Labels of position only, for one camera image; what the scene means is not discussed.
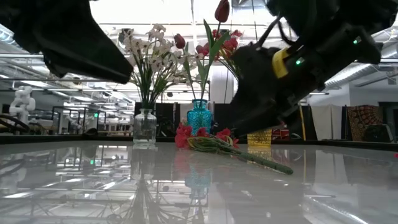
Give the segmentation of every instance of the yellow label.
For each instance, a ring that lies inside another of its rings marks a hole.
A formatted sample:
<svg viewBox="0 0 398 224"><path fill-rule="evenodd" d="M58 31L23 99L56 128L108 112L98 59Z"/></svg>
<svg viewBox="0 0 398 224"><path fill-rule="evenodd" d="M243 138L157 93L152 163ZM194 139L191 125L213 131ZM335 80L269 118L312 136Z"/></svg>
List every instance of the yellow label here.
<svg viewBox="0 0 398 224"><path fill-rule="evenodd" d="M284 58L289 56L286 50L287 48L276 52L272 58L272 67L274 68L274 72L278 78L282 78L289 73L284 63Z"/></svg>

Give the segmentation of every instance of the glass vase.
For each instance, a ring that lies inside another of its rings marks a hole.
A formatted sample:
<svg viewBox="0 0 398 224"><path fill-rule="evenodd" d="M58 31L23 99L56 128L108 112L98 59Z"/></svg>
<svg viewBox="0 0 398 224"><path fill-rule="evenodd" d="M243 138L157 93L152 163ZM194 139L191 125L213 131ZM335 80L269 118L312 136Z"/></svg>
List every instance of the glass vase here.
<svg viewBox="0 0 398 224"><path fill-rule="evenodd" d="M151 109L140 109L141 113L134 117L133 143L156 143L156 117Z"/></svg>
<svg viewBox="0 0 398 224"><path fill-rule="evenodd" d="M187 113L188 125L192 127L192 134L196 135L200 128L206 128L206 132L210 133L211 129L211 112L206 109L207 100L192 100L193 109Z"/></svg>

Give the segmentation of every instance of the red flower lying on table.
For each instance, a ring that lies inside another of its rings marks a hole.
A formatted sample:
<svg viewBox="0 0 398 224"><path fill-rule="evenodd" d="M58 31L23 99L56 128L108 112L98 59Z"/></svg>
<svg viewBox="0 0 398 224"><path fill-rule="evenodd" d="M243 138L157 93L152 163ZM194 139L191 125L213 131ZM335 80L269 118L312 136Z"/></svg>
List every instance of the red flower lying on table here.
<svg viewBox="0 0 398 224"><path fill-rule="evenodd" d="M231 131L228 128L218 132L216 136L206 133L206 128L200 128L197 135L192 136L192 127L180 123L175 136L175 145L180 149L236 156L285 174L293 174L293 170L285 165L240 151L236 143L238 140L231 138Z"/></svg>

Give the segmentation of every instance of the blue glass vase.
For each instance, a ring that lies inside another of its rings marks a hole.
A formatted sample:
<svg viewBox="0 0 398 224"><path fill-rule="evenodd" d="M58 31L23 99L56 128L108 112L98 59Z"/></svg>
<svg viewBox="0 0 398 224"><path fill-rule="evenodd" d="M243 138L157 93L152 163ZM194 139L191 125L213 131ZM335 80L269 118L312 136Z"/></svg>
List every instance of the blue glass vase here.
<svg viewBox="0 0 398 224"><path fill-rule="evenodd" d="M206 109L207 100L192 100L193 110L187 113L188 125L192 126L192 134L196 135L197 131L205 127L206 132L210 133L211 129L211 112Z"/></svg>

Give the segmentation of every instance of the glossy table surface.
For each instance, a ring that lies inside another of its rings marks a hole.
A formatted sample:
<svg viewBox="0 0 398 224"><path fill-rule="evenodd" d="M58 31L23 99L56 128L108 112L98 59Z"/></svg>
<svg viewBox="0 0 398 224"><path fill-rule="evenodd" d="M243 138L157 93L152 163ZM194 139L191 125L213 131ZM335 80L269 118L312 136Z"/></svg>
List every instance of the glossy table surface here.
<svg viewBox="0 0 398 224"><path fill-rule="evenodd" d="M398 223L393 152L240 147L294 173L171 143L0 145L0 223Z"/></svg>

